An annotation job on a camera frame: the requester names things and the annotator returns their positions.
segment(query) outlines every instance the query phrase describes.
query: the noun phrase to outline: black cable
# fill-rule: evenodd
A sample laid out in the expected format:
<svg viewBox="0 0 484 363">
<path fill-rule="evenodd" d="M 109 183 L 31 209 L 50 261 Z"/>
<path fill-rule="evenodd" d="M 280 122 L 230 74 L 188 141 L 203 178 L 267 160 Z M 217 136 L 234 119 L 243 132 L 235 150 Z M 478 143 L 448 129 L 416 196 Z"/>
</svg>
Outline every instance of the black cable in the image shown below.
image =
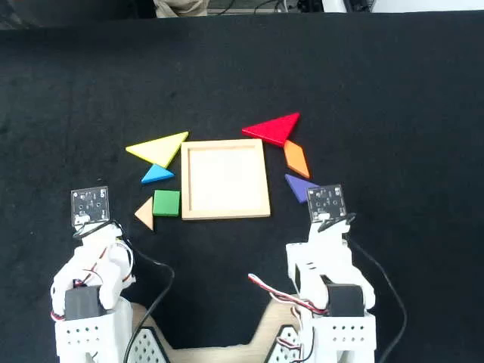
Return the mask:
<svg viewBox="0 0 484 363">
<path fill-rule="evenodd" d="M 274 12 L 277 13 L 279 10 L 279 5 L 282 3 L 282 0 L 277 0 L 274 5 Z"/>
<path fill-rule="evenodd" d="M 82 225 L 82 227 L 76 233 L 73 234 L 73 238 L 75 240 L 82 240 L 83 238 L 88 237 L 89 235 L 93 234 L 94 232 L 97 232 L 100 229 L 106 227 L 107 225 L 113 224 L 114 222 L 115 221 L 113 221 L 113 219 L 110 219 L 109 221 L 106 221 L 106 222 L 102 222 L 100 225 L 94 227 L 93 229 L 91 229 L 91 230 L 89 230 L 85 233 L 82 233 L 82 231 L 84 231 L 84 227 L 86 225 Z"/>
<path fill-rule="evenodd" d="M 393 349 L 395 348 L 395 346 L 399 343 L 400 339 L 402 338 L 403 336 L 403 333 L 405 332 L 405 329 L 407 327 L 407 323 L 408 323 L 408 314 L 407 314 L 407 309 L 405 308 L 405 304 L 403 303 L 403 300 L 402 298 L 400 297 L 400 295 L 396 292 L 396 289 L 395 287 L 393 286 L 392 282 L 390 281 L 388 275 L 386 274 L 385 272 L 385 269 L 383 268 L 383 266 L 368 252 L 366 252 L 365 250 L 363 250 L 363 248 L 357 244 L 355 241 L 351 240 L 350 241 L 351 245 L 354 246 L 354 248 L 356 248 L 363 256 L 365 256 L 367 259 L 369 259 L 375 266 L 378 267 L 378 269 L 380 270 L 381 274 L 383 275 L 383 277 L 385 278 L 386 280 L 386 283 L 388 284 L 390 290 L 392 291 L 393 293 L 393 296 L 395 297 L 397 303 L 399 304 L 399 308 L 402 310 L 402 315 L 403 315 L 403 321 L 402 321 L 402 327 L 400 327 L 400 331 L 398 332 L 398 334 L 396 334 L 395 338 L 393 338 L 393 340 L 390 342 L 390 344 L 385 348 L 385 350 L 383 351 L 383 353 L 381 354 L 380 356 L 380 359 L 378 360 L 378 363 L 384 363 L 386 361 L 386 359 L 388 358 L 388 356 L 390 355 L 390 353 L 393 351 Z"/>
<path fill-rule="evenodd" d="M 218 15 L 223 15 L 223 14 L 225 14 L 227 11 L 229 11 L 230 9 L 232 9 L 232 6 L 234 6 L 234 4 L 235 4 L 235 0 L 231 0 L 231 2 L 230 2 L 228 5 L 227 5 L 227 7 L 226 7 L 224 10 L 220 11 L 220 12 L 217 14 L 217 16 L 218 16 Z"/>
<path fill-rule="evenodd" d="M 254 8 L 254 14 L 257 14 L 257 11 L 259 10 L 260 7 L 268 4 L 269 2 L 275 2 L 276 0 L 266 0 L 265 2 L 261 2 L 259 5 L 257 5 L 255 8 Z"/>
<path fill-rule="evenodd" d="M 158 304 L 161 303 L 161 300 L 163 300 L 163 298 L 169 292 L 169 289 L 173 285 L 173 280 L 175 279 L 175 271 L 173 270 L 173 268 L 171 268 L 169 265 L 167 265 L 165 263 L 161 263 L 161 262 L 158 262 L 158 265 L 160 267 L 164 267 L 164 268 L 167 268 L 168 269 L 168 271 L 170 273 L 169 283 L 168 283 L 168 285 L 166 285 L 166 287 L 163 289 L 163 291 L 160 293 L 160 295 L 158 295 L 158 297 L 153 301 L 153 303 L 151 304 L 151 306 L 148 308 L 148 310 L 144 314 L 143 318 L 139 321 L 138 325 L 135 328 L 135 331 L 133 331 L 133 334 L 131 335 L 131 338 L 128 341 L 128 346 L 126 347 L 126 351 L 124 353 L 123 363 L 128 363 L 129 352 L 131 351 L 131 348 L 133 346 L 133 343 L 136 340 L 136 337 L 138 336 L 139 332 L 143 328 L 143 324 L 146 322 L 146 320 L 151 315 L 151 313 L 154 311 L 154 309 L 157 308 Z"/>
<path fill-rule="evenodd" d="M 336 223 L 340 223 L 346 220 L 346 224 L 350 224 L 356 218 L 356 213 L 348 213 L 346 216 L 336 217 L 332 219 L 327 219 L 326 221 L 321 223 L 321 226 L 318 228 L 318 232 L 322 232 L 327 230 L 329 227 L 335 225 Z"/>
<path fill-rule="evenodd" d="M 111 219 L 111 223 L 113 223 L 117 228 L 121 230 L 121 238 L 123 241 L 133 250 L 135 251 L 139 256 L 141 256 L 143 259 L 145 259 L 148 262 L 153 263 L 154 265 L 157 265 L 161 268 L 165 268 L 169 272 L 169 281 L 166 287 L 161 291 L 160 295 L 153 301 L 153 303 L 150 305 L 150 307 L 147 309 L 147 311 L 144 313 L 143 318 L 139 321 L 138 325 L 136 326 L 135 330 L 133 331 L 133 334 L 131 335 L 131 338 L 128 341 L 128 346 L 126 347 L 126 351 L 124 353 L 124 359 L 123 363 L 128 363 L 128 358 L 129 358 L 129 352 L 131 351 L 131 348 L 133 346 L 133 343 L 136 340 L 136 337 L 138 336 L 139 332 L 143 328 L 143 324 L 146 322 L 146 320 L 150 317 L 151 313 L 157 308 L 157 306 L 161 303 L 165 295 L 169 292 L 169 290 L 172 288 L 173 285 L 173 280 L 175 280 L 175 270 L 170 265 L 167 265 L 166 263 L 160 262 L 157 259 L 153 259 L 144 253 L 142 253 L 140 250 L 138 250 L 136 247 L 134 247 L 131 243 L 131 241 L 125 236 L 123 227 L 121 224 L 115 220 Z"/>
<path fill-rule="evenodd" d="M 314 348 L 315 348 L 315 327 L 312 327 L 312 343 L 311 343 L 311 350 L 309 351 L 308 356 L 305 357 L 304 359 L 295 359 L 291 363 L 302 363 L 304 361 L 307 361 L 308 359 L 311 358 Z"/>
</svg>

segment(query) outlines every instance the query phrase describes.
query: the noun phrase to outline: black table surface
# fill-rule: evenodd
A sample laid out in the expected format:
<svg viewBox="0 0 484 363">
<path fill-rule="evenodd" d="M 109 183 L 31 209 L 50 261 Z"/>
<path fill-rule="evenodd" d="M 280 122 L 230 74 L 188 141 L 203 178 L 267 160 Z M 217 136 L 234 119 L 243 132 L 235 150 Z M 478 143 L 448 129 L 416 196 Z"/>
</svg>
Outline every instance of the black table surface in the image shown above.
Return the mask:
<svg viewBox="0 0 484 363">
<path fill-rule="evenodd" d="M 408 309 L 390 361 L 482 361 L 484 13 L 146 20 L 0 33 L 0 355 L 54 361 L 51 279 L 70 258 L 70 190 L 110 188 L 140 250 L 176 270 L 154 315 L 176 348 L 247 343 L 269 298 L 293 291 L 284 245 L 309 231 L 283 151 L 265 146 L 271 217 L 183 222 L 133 212 L 155 188 L 140 141 L 242 138 L 293 111 L 312 181 L 342 183 L 352 237 L 386 267 Z M 402 316 L 378 270 L 379 352 Z M 149 305 L 166 279 L 137 266 Z"/>
</svg>

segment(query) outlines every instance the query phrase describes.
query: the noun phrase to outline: red wire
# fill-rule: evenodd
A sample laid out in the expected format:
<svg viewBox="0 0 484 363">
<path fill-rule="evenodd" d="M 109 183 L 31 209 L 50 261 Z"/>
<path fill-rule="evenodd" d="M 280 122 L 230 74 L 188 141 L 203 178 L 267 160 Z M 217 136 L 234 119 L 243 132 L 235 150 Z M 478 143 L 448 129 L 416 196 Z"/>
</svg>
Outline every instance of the red wire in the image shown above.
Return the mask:
<svg viewBox="0 0 484 363">
<path fill-rule="evenodd" d="M 314 304 L 311 301 L 305 302 L 301 299 L 297 299 L 294 296 L 289 295 L 288 293 L 282 293 L 281 291 L 276 290 L 273 287 L 270 287 L 266 283 L 264 283 L 262 280 L 259 278 L 256 278 L 255 275 L 249 274 L 249 280 L 251 280 L 254 284 L 258 285 L 262 289 L 268 291 L 269 293 L 273 293 L 278 299 L 281 299 L 283 301 L 288 301 L 295 303 L 299 306 L 302 306 L 304 308 L 307 308 L 308 310 L 314 312 L 315 314 L 322 315 L 326 313 L 327 311 L 325 309 L 318 309 L 314 306 Z"/>
</svg>

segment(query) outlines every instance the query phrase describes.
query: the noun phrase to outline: wire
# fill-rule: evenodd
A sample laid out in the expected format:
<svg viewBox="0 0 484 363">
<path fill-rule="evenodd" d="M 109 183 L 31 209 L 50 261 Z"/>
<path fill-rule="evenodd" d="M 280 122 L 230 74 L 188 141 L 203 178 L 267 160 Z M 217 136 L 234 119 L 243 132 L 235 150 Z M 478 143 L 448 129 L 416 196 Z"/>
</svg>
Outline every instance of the wire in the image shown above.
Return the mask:
<svg viewBox="0 0 484 363">
<path fill-rule="evenodd" d="M 303 361 L 307 361 L 308 359 L 311 358 L 312 356 L 312 352 L 314 351 L 315 349 L 315 335 L 316 335 L 316 332 L 315 332 L 315 327 L 312 327 L 312 343 L 311 343 L 311 350 L 309 351 L 309 354 L 307 357 L 305 357 L 304 359 L 294 359 L 291 361 L 291 363 L 301 363 Z"/>
<path fill-rule="evenodd" d="M 288 348 L 289 350 L 296 350 L 296 349 L 300 350 L 301 349 L 300 344 L 292 344 L 291 342 L 288 342 L 284 338 L 276 337 L 275 340 L 279 345 L 283 346 L 284 348 Z"/>
<path fill-rule="evenodd" d="M 57 315 L 55 312 L 51 312 L 51 319 L 55 322 L 66 320 L 64 315 Z"/>
<path fill-rule="evenodd" d="M 299 330 L 302 330 L 303 329 L 303 321 L 301 320 L 301 313 L 296 309 L 295 306 L 291 306 L 290 312 L 294 316 L 294 318 L 297 319 L 297 322 L 299 323 Z"/>
<path fill-rule="evenodd" d="M 305 301 L 305 300 L 299 299 L 295 296 L 292 296 L 288 293 L 283 293 L 279 290 L 276 290 L 275 288 L 267 285 L 264 281 L 262 281 L 260 278 L 258 278 L 254 274 L 248 274 L 248 278 L 254 284 L 256 284 L 259 287 L 261 287 L 262 289 L 268 291 L 269 294 L 271 295 L 271 297 L 273 299 L 277 300 L 280 303 L 297 304 L 299 306 L 302 306 L 303 308 L 310 310 L 311 312 L 313 312 L 317 315 L 323 315 L 323 314 L 326 314 L 326 312 L 327 312 L 325 309 L 316 308 L 311 301 Z"/>
<path fill-rule="evenodd" d="M 236 1 L 236 0 L 231 0 L 231 2 L 230 2 L 228 5 L 227 5 L 227 7 L 226 7 L 224 10 L 220 11 L 220 12 L 217 14 L 217 16 L 219 16 L 219 15 L 223 15 L 223 14 L 225 14 L 227 11 L 229 11 L 230 9 L 232 9 L 232 6 L 234 6 L 235 1 Z"/>
<path fill-rule="evenodd" d="M 89 272 L 89 275 L 87 278 L 84 279 L 84 281 L 82 282 L 83 284 L 85 283 L 85 281 L 91 276 L 91 274 L 94 274 L 96 275 L 96 277 L 99 278 L 99 280 L 101 280 L 101 284 L 104 284 L 104 281 L 103 281 L 103 278 L 101 277 L 100 274 L 98 274 L 96 271 L 92 271 L 92 270 L 88 270 L 87 268 L 83 268 L 81 271 L 86 271 L 86 272 Z"/>
<path fill-rule="evenodd" d="M 161 263 L 161 262 L 159 262 L 159 266 L 162 266 L 162 267 L 168 269 L 168 271 L 170 273 L 169 283 L 168 283 L 168 285 L 166 285 L 166 287 L 163 289 L 163 291 L 160 293 L 160 295 L 158 295 L 158 297 L 153 301 L 151 306 L 148 308 L 148 310 L 144 314 L 143 318 L 139 321 L 138 325 L 135 328 L 135 331 L 133 331 L 133 334 L 131 335 L 131 338 L 129 339 L 128 346 L 126 347 L 126 351 L 124 353 L 123 363 L 128 363 L 129 351 L 131 350 L 133 343 L 136 340 L 136 337 L 138 336 L 139 332 L 141 331 L 143 324 L 146 322 L 146 320 L 151 315 L 151 313 L 154 311 L 154 309 L 157 308 L 158 304 L 160 304 L 161 300 L 163 300 L 163 298 L 169 292 L 169 289 L 173 285 L 173 280 L 175 279 L 175 271 L 173 270 L 173 268 L 171 268 L 167 264 L 164 264 L 164 263 Z"/>
<path fill-rule="evenodd" d="M 257 11 L 259 10 L 259 8 L 261 8 L 262 6 L 268 4 L 269 2 L 275 2 L 276 0 L 266 0 L 265 2 L 261 2 L 259 5 L 257 5 L 255 8 L 254 8 L 254 14 L 257 14 Z"/>
<path fill-rule="evenodd" d="M 321 223 L 321 226 L 318 228 L 318 232 L 326 231 L 329 227 L 334 226 L 336 223 L 340 223 L 342 221 L 346 221 L 346 224 L 349 225 L 353 220 L 356 218 L 356 213 L 348 213 L 346 216 L 336 217 L 327 219 Z"/>
<path fill-rule="evenodd" d="M 388 284 L 388 287 L 393 293 L 393 296 L 395 297 L 396 302 L 399 304 L 399 308 L 402 310 L 402 315 L 403 315 L 403 321 L 402 321 L 402 326 L 400 327 L 399 332 L 396 334 L 396 336 L 393 338 L 393 340 L 390 342 L 390 344 L 385 348 L 383 353 L 380 356 L 380 359 L 378 363 L 384 363 L 390 353 L 393 351 L 395 346 L 399 343 L 400 339 L 403 336 L 403 333 L 405 332 L 405 329 L 407 327 L 408 323 L 408 314 L 407 314 L 407 309 L 405 308 L 405 304 L 403 303 L 402 298 L 400 297 L 399 293 L 397 293 L 395 287 L 393 286 L 391 280 L 389 279 L 388 275 L 385 272 L 385 269 L 383 266 L 368 252 L 363 250 L 363 248 L 357 244 L 355 241 L 351 240 L 351 245 L 354 246 L 363 256 L 365 256 L 367 259 L 369 259 L 375 266 L 378 267 L 380 270 L 381 274 L 386 280 L 386 283 Z"/>
<path fill-rule="evenodd" d="M 122 244 L 120 242 L 116 242 L 114 244 L 122 247 L 128 253 L 128 256 L 129 256 L 129 271 L 128 271 L 128 274 L 123 278 L 123 282 L 125 282 L 131 276 L 131 273 L 133 271 L 133 265 L 135 264 L 135 258 L 133 256 L 133 251 L 131 250 L 131 248 L 126 246 L 126 244 Z"/>
<path fill-rule="evenodd" d="M 83 238 L 88 237 L 89 235 L 93 234 L 94 232 L 97 232 L 100 229 L 106 227 L 107 225 L 113 224 L 112 221 L 113 220 L 110 219 L 109 221 L 103 222 L 100 225 L 95 226 L 93 229 L 90 229 L 89 231 L 82 233 L 82 231 L 84 231 L 84 228 L 86 227 L 86 225 L 88 225 L 88 224 L 84 224 L 84 225 L 82 225 L 82 227 L 76 233 L 73 234 L 73 238 L 75 240 L 82 240 Z"/>
</svg>

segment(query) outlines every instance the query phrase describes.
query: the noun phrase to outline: person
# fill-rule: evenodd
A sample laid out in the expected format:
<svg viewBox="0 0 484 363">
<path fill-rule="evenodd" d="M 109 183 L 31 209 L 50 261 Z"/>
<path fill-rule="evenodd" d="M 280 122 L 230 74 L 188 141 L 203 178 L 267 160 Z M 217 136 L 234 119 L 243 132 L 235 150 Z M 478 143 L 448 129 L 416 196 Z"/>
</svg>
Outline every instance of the person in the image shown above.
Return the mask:
<svg viewBox="0 0 484 363">
<path fill-rule="evenodd" d="M 0 0 L 6 28 L 85 25 L 105 20 L 206 16 L 209 0 Z"/>
</svg>

